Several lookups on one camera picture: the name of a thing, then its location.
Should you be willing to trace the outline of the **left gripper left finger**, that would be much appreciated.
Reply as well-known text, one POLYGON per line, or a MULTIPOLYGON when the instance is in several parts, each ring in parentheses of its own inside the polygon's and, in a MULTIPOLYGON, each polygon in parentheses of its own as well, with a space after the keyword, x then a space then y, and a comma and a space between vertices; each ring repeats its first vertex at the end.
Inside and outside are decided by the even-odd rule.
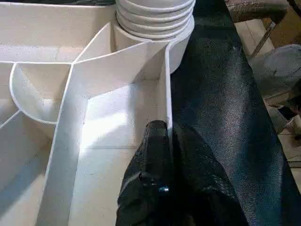
POLYGON ((166 123, 149 122, 123 176, 117 226, 171 226, 173 172, 166 123))

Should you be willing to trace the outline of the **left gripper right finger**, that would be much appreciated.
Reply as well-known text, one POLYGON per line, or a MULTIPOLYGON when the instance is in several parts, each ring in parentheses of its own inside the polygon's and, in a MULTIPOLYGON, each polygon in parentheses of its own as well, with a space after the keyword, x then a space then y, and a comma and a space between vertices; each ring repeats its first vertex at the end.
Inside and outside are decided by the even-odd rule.
POLYGON ((223 166, 192 127, 174 125, 173 157, 179 205, 191 225, 248 225, 223 166))

